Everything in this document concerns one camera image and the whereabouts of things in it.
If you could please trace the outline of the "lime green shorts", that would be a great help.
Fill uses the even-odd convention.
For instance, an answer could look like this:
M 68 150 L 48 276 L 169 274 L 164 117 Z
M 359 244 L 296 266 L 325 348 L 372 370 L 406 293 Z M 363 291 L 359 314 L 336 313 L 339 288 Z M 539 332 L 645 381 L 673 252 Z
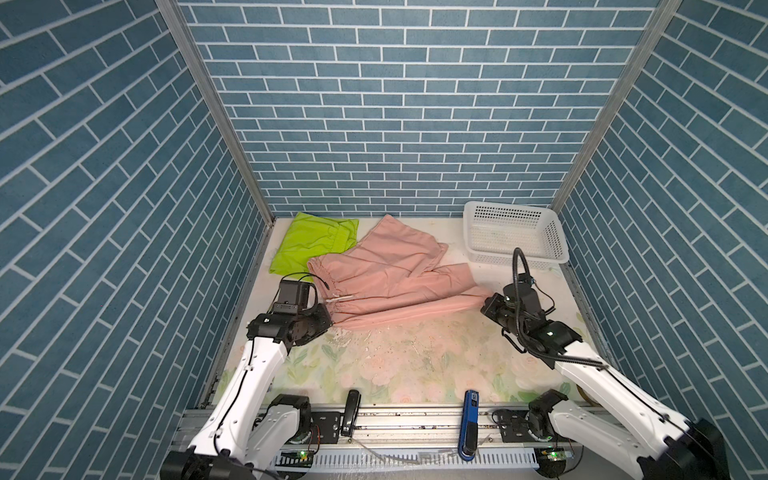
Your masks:
M 298 213 L 286 231 L 269 272 L 278 275 L 306 273 L 308 261 L 326 254 L 340 254 L 357 243 L 359 221 Z

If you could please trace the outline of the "pink shorts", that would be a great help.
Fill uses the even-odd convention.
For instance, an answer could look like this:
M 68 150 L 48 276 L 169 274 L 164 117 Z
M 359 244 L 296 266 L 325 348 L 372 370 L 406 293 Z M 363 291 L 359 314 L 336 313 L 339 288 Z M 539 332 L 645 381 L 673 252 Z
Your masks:
M 382 218 L 356 246 L 308 260 L 333 325 L 365 330 L 480 308 L 492 295 L 467 263 L 443 265 L 449 246 Z

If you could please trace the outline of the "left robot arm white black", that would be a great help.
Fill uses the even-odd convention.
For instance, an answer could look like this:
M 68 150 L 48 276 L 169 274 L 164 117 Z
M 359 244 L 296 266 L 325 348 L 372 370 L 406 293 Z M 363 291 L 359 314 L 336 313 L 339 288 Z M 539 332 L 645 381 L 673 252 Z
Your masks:
M 260 407 L 291 349 L 312 342 L 331 326 L 322 303 L 253 319 L 234 378 L 189 446 L 167 455 L 160 477 L 277 479 L 270 465 L 289 440 L 310 431 L 311 404 L 306 396 L 281 394 L 264 417 Z

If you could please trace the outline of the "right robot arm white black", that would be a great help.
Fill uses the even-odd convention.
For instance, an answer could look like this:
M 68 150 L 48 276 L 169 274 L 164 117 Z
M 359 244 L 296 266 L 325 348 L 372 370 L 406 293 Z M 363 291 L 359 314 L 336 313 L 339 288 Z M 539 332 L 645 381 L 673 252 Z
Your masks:
M 690 421 L 610 366 L 570 326 L 547 319 L 534 292 L 487 298 L 482 314 L 508 341 L 579 386 L 613 417 L 604 420 L 565 394 L 548 390 L 528 406 L 530 436 L 567 439 L 598 454 L 634 479 L 727 479 L 722 433 Z

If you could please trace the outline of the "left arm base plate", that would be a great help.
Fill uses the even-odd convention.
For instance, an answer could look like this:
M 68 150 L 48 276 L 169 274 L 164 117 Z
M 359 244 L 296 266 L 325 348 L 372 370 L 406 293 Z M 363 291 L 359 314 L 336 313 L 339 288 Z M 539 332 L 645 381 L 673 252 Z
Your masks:
M 341 433 L 343 414 L 338 411 L 313 411 L 310 415 L 310 427 L 306 434 L 299 437 L 303 444 L 337 444 Z

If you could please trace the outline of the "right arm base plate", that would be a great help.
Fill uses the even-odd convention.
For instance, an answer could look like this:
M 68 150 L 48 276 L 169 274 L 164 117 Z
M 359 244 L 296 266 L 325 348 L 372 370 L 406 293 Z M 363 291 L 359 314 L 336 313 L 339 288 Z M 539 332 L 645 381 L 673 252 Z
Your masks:
M 557 434 L 548 418 L 541 413 L 497 409 L 490 414 L 490 418 L 499 428 L 505 443 L 569 441 L 569 438 Z

